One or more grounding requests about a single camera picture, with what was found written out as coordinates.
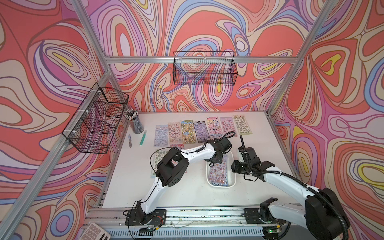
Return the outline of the dark bonbon drop sticker sheet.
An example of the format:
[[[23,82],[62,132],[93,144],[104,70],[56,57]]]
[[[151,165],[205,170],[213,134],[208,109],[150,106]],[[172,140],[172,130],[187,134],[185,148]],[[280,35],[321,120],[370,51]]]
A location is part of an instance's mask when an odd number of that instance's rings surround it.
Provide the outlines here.
[[[207,129],[206,122],[204,121],[194,122],[194,129],[195,129],[198,143],[204,143],[205,141],[211,139]]]

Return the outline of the light blue sticker sheet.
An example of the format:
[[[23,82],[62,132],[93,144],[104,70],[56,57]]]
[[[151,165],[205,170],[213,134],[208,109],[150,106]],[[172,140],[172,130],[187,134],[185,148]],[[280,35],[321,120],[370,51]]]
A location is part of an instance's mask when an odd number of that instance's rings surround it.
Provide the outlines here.
[[[166,147],[168,145],[169,126],[157,125],[155,129],[155,147]]]

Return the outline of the red blue sticker sheet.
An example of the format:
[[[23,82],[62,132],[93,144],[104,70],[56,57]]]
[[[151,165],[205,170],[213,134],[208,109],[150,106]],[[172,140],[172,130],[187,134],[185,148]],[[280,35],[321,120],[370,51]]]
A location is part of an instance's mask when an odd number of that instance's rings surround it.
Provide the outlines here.
[[[175,148],[175,149],[178,149],[178,150],[184,150],[185,149],[185,145],[184,144],[171,144],[170,145],[171,148]]]

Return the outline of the pink food sticker sheet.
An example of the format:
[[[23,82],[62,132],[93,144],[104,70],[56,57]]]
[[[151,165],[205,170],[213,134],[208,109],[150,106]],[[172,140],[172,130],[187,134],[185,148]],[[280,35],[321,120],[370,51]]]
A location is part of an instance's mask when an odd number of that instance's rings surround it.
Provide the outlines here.
[[[179,143],[182,141],[181,124],[179,122],[168,123],[169,143]]]

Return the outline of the green frog sticker sheet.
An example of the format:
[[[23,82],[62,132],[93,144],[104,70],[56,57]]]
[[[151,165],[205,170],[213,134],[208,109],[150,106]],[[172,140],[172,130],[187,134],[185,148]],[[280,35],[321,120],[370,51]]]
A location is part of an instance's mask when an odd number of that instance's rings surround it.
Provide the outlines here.
[[[151,178],[154,179],[156,177],[156,171],[158,169],[157,165],[163,159],[163,157],[167,154],[168,150],[169,150],[168,148],[159,149],[151,157],[151,164],[152,164],[152,167],[153,167],[153,170],[152,170],[152,173],[151,173]]]

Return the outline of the lilac animal sticker sheet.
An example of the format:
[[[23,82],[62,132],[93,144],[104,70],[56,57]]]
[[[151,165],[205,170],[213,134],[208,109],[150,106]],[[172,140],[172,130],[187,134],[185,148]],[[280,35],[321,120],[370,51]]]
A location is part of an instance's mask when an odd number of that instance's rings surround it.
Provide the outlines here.
[[[213,186],[228,186],[228,156],[223,156],[221,164],[213,164],[209,167],[208,182]]]

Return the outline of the pink cat sticker sheet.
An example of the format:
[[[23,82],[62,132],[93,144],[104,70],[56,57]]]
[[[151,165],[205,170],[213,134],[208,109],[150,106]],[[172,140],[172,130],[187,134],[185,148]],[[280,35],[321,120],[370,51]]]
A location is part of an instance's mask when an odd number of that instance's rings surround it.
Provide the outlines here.
[[[223,136],[223,130],[218,117],[207,118],[207,126],[212,139],[219,139]]]

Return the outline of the white plastic storage box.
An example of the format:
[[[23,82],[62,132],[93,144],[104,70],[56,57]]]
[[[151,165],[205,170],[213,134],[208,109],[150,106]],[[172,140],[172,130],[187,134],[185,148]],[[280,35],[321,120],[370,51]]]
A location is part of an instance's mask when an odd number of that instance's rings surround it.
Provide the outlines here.
[[[223,155],[221,164],[206,164],[206,180],[214,188],[232,188],[237,179],[236,174],[232,172],[231,165],[234,163],[232,152]]]

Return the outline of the purple pink sticker sheet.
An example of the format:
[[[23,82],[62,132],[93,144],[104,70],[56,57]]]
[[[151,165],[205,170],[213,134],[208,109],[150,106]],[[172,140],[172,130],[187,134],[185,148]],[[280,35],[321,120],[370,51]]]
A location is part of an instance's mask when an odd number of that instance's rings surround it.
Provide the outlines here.
[[[238,136],[233,117],[220,117],[223,133],[235,132],[235,137]]]

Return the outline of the green panda sticker sheet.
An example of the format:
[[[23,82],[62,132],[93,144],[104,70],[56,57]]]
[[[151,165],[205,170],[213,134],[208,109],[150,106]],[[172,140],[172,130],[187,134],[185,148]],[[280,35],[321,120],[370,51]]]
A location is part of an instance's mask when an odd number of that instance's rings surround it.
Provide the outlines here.
[[[194,143],[196,143],[196,134],[195,134],[193,120],[181,121],[181,129],[182,129],[182,141],[183,141],[183,144],[194,144]]]

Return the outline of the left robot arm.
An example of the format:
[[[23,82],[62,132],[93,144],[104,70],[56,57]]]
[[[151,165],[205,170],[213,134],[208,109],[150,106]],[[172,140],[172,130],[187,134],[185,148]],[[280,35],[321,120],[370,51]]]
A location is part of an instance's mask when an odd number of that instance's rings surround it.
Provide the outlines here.
[[[125,225],[152,225],[155,228],[163,226],[166,223],[167,210],[157,209],[161,196],[182,179],[190,164],[200,161],[205,161],[209,167],[221,164],[223,156],[232,148],[229,139],[235,135],[231,131],[219,139],[207,140],[203,145],[187,150],[169,147],[169,151],[154,169],[156,178],[148,194],[143,200],[135,202],[132,209],[123,212],[126,217]]]

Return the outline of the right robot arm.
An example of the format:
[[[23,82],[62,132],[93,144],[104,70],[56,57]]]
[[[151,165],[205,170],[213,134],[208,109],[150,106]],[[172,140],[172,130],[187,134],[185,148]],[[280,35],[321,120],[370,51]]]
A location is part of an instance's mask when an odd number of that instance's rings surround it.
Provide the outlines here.
[[[242,162],[235,160],[232,172],[253,182],[260,180],[275,186],[298,202],[298,205],[269,198],[260,203],[258,212],[250,216],[263,223],[284,220],[307,229],[317,240],[349,239],[350,221],[336,194],[329,188],[319,189],[284,173],[269,161],[262,162],[255,150],[242,144],[239,147]]]

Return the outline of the green beige sticker sheet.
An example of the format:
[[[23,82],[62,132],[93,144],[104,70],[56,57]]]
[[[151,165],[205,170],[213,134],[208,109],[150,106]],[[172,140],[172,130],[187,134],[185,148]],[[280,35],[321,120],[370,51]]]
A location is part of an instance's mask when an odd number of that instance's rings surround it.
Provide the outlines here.
[[[234,123],[240,135],[252,135],[252,130],[248,125],[244,115],[234,115]]]

